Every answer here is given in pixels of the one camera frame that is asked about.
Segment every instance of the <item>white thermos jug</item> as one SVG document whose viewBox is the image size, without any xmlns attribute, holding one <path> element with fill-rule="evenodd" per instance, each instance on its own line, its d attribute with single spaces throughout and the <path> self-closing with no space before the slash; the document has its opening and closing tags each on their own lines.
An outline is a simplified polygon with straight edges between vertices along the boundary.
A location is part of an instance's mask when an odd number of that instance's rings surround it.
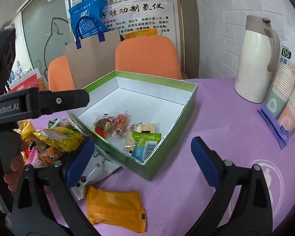
<svg viewBox="0 0 295 236">
<path fill-rule="evenodd" d="M 248 15 L 235 82 L 240 96 L 253 103 L 264 101 L 277 70 L 280 49 L 271 20 Z"/>
</svg>

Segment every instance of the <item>barcode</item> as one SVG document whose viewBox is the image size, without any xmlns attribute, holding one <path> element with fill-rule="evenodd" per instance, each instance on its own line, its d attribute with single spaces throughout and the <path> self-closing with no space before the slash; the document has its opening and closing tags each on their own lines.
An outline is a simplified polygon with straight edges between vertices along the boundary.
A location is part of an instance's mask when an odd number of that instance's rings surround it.
<svg viewBox="0 0 295 236">
<path fill-rule="evenodd" d="M 130 125 L 129 132 L 133 132 L 136 129 L 136 125 Z"/>
<path fill-rule="evenodd" d="M 154 151 L 156 145 L 157 145 L 157 142 L 155 141 L 145 142 L 143 161 L 145 161 L 145 159 L 151 154 L 151 152 Z"/>
</svg>

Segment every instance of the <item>brown paper bag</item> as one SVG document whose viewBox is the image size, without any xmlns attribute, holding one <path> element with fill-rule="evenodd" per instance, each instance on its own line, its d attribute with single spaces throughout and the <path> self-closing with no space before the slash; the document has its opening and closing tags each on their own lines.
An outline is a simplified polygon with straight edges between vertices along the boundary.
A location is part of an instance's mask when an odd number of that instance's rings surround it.
<svg viewBox="0 0 295 236">
<path fill-rule="evenodd" d="M 115 70 L 115 53 L 120 43 L 119 30 L 104 33 L 105 41 L 93 35 L 81 40 L 81 49 L 75 42 L 67 45 L 66 53 L 73 81 L 82 89 L 95 80 Z"/>
</svg>

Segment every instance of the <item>white brick wall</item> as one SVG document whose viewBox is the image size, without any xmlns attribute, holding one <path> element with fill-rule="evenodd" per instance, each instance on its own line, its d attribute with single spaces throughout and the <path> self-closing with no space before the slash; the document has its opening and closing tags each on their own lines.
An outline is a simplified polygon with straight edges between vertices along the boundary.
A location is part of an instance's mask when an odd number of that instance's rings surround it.
<svg viewBox="0 0 295 236">
<path fill-rule="evenodd" d="M 247 15 L 267 17 L 281 39 L 295 27 L 289 0 L 197 0 L 200 22 L 199 78 L 236 77 Z"/>
</svg>

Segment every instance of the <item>blue gripper pad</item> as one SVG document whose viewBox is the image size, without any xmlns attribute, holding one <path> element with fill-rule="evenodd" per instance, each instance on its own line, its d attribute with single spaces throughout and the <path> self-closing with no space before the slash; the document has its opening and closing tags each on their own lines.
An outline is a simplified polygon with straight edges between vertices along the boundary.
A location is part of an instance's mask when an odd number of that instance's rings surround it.
<svg viewBox="0 0 295 236">
<path fill-rule="evenodd" d="M 79 154 L 66 171 L 65 184 L 67 188 L 74 187 L 79 182 L 80 177 L 82 176 L 87 164 L 89 163 L 94 153 L 94 140 L 92 138 L 89 138 L 86 143 L 82 142 L 78 149 L 81 149 Z"/>
<path fill-rule="evenodd" d="M 209 186 L 212 186 L 217 190 L 221 185 L 219 180 L 219 170 L 208 154 L 208 152 L 213 151 L 211 151 L 203 140 L 197 136 L 191 140 L 191 152 L 194 155 L 194 158 L 196 159 Z"/>
</svg>

